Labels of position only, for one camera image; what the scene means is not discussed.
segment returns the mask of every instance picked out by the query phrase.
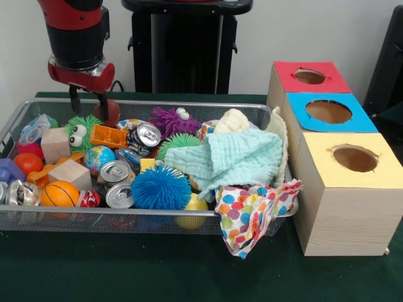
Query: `purple toy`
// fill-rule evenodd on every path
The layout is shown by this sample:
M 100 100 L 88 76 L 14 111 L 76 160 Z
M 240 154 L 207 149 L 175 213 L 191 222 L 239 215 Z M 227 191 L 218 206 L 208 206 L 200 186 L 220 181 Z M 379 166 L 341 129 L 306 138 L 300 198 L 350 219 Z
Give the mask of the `purple toy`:
M 0 159 L 0 181 L 10 185 L 15 180 L 25 181 L 25 174 L 11 159 Z
M 149 118 L 149 121 L 161 131 L 161 140 L 165 140 L 177 133 L 195 135 L 197 128 L 200 126 L 200 123 L 190 117 L 184 108 L 165 111 L 157 107 L 152 111 L 152 114 L 157 117 Z

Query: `stacked wooden boxes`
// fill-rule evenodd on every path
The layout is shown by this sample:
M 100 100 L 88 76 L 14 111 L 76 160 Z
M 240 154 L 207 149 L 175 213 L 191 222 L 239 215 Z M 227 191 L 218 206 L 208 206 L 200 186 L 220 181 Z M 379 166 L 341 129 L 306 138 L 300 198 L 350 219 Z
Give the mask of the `stacked wooden boxes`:
M 294 217 L 305 255 L 383 255 L 403 214 L 403 168 L 332 63 L 275 62 L 268 106 L 303 180 Z

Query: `white wall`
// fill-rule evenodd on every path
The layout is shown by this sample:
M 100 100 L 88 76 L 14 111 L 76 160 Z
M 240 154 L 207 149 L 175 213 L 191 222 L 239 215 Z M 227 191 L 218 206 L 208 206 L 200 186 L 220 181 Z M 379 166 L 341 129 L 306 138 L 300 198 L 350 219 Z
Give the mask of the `white wall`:
M 360 101 L 366 90 L 398 0 L 255 0 L 238 17 L 230 93 L 266 94 L 273 60 L 334 61 Z M 116 78 L 134 89 L 133 58 L 127 52 L 131 13 L 119 0 L 110 10 L 106 58 Z M 37 91 L 66 91 L 47 74 L 51 53 L 42 12 L 35 0 L 1 0 L 0 127 L 15 106 Z

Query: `black cable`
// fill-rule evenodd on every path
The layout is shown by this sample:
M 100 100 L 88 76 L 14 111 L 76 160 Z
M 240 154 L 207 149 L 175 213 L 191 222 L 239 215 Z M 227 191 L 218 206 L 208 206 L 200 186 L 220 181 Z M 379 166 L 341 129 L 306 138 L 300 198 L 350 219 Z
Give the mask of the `black cable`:
M 116 80 L 115 82 L 113 82 L 111 89 L 109 91 L 113 91 L 113 89 L 115 88 L 116 84 L 119 85 L 120 91 L 121 92 L 125 92 L 125 89 L 123 88 L 122 83 L 119 80 Z

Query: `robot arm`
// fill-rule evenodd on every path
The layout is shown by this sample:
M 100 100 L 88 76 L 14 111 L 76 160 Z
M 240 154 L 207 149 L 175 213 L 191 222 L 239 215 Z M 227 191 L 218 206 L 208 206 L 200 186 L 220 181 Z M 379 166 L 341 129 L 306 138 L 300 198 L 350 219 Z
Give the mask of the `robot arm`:
M 103 120 L 108 119 L 106 91 L 115 67 L 103 56 L 110 36 L 109 12 L 103 0 L 38 0 L 46 21 L 53 55 L 48 62 L 51 78 L 70 85 L 72 108 L 80 113 L 78 89 L 93 92 L 101 102 Z

